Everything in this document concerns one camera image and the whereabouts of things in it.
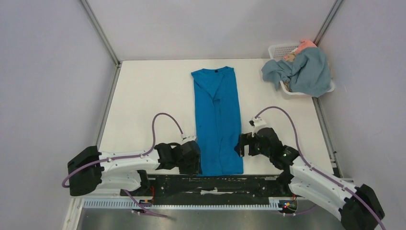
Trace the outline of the bright blue t shirt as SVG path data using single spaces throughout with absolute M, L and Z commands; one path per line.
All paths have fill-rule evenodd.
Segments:
M 235 151 L 242 127 L 234 68 L 201 69 L 191 76 L 201 175 L 242 174 L 243 160 Z

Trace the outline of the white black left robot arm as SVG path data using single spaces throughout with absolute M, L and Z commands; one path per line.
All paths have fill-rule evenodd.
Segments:
M 200 153 L 194 140 L 159 143 L 150 150 L 135 152 L 102 152 L 89 146 L 67 163 L 68 178 L 63 185 L 71 196 L 111 189 L 144 196 L 150 190 L 147 171 L 178 168 L 181 174 L 197 175 Z

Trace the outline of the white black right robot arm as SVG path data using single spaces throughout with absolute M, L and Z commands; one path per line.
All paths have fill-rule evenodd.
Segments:
M 373 230 L 382 224 L 385 212 L 374 190 L 366 184 L 356 186 L 330 175 L 310 162 L 300 152 L 282 144 L 273 128 L 241 134 L 235 151 L 243 157 L 263 155 L 279 170 L 277 191 L 306 198 L 335 216 L 346 230 Z

